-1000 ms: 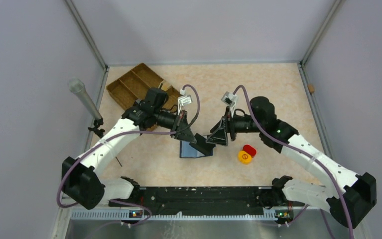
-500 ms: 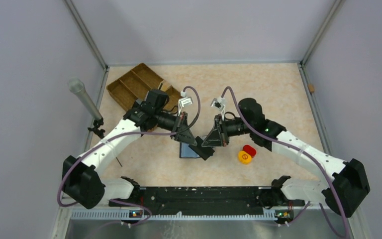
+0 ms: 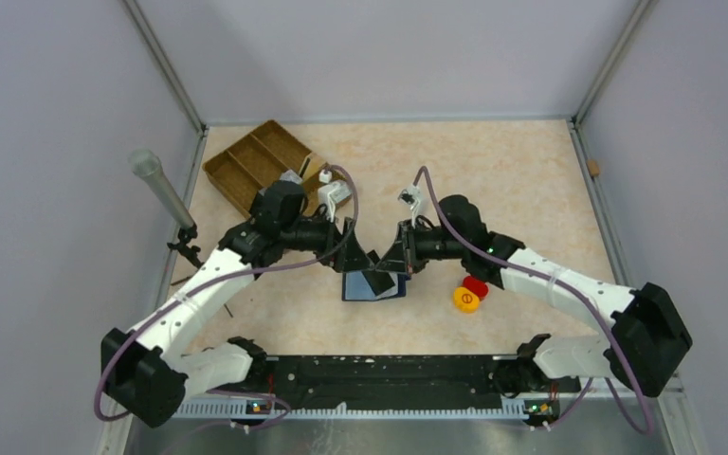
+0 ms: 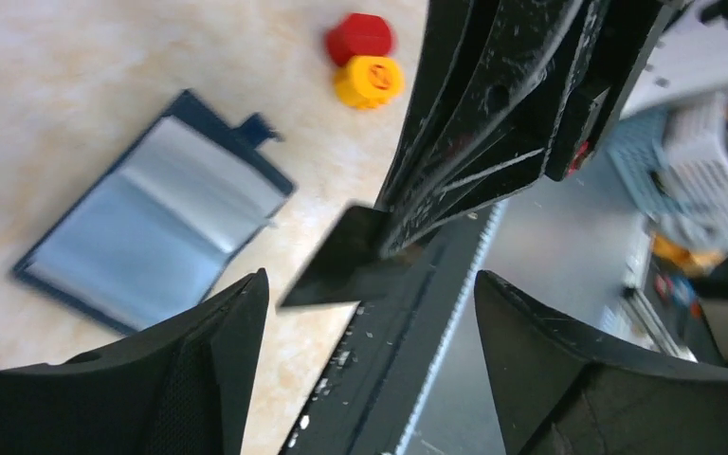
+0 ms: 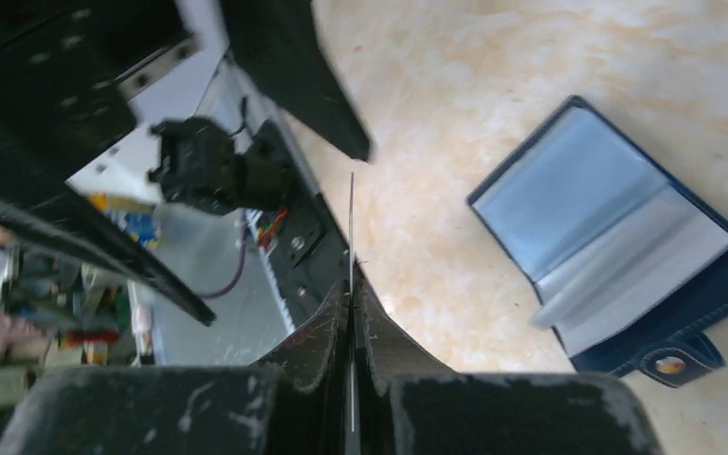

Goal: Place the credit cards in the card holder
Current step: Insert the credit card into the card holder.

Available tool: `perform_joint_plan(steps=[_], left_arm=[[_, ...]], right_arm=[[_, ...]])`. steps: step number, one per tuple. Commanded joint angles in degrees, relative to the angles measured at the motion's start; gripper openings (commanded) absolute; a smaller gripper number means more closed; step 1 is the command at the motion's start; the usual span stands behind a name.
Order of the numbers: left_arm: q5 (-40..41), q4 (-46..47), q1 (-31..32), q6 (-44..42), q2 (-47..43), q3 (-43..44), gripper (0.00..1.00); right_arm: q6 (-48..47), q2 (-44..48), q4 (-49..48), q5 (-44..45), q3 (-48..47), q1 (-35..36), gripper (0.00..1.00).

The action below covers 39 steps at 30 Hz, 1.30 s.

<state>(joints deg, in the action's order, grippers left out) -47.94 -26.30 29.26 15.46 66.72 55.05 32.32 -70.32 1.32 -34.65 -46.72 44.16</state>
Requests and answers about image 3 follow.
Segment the navy blue card holder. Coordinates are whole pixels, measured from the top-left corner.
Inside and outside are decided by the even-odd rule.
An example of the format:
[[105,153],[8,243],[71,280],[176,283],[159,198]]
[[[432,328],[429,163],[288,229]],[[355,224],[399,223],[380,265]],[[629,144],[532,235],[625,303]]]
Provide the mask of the navy blue card holder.
[[378,301],[403,298],[407,294],[406,275],[376,271],[356,271],[343,276],[343,301]]

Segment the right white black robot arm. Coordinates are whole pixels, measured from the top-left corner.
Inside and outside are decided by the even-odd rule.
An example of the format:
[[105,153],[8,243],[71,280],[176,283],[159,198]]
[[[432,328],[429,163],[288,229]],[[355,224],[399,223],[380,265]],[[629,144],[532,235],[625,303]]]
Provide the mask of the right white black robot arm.
[[635,289],[587,277],[556,264],[523,242],[487,229],[475,205],[460,194],[440,200],[442,218],[432,225],[420,213],[418,188],[401,191],[411,217],[399,223],[378,271],[412,276],[430,261],[457,261],[475,279],[539,299],[590,325],[595,335],[540,335],[519,347],[520,383],[542,391],[566,376],[615,378],[627,388],[657,397],[693,345],[669,293],[648,282]]

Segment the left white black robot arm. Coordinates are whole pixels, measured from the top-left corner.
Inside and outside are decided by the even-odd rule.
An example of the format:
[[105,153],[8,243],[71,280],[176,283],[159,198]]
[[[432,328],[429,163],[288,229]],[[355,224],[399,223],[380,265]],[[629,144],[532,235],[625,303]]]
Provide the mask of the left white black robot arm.
[[101,374],[94,411],[103,421],[100,400],[108,396],[149,428],[169,421],[189,398],[226,384],[256,391],[266,367],[254,346],[234,338],[195,355],[185,350],[208,320],[238,292],[263,274],[298,268],[280,260],[287,251],[310,251],[310,264],[337,273],[373,263],[355,237],[355,219],[343,227],[326,213],[304,215],[304,188],[279,180],[257,194],[249,218],[229,229],[197,272],[162,307],[131,329],[112,329],[100,343]]

